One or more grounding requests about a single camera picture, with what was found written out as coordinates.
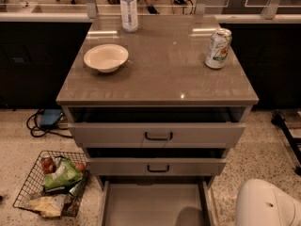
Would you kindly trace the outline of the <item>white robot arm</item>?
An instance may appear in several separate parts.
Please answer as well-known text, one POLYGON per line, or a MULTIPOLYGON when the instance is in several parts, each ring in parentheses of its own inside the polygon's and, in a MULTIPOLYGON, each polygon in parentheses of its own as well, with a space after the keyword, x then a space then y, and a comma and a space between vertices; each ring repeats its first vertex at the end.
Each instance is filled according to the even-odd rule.
POLYGON ((237 195, 235 226, 301 226, 301 201, 267 181, 247 180, 237 195))

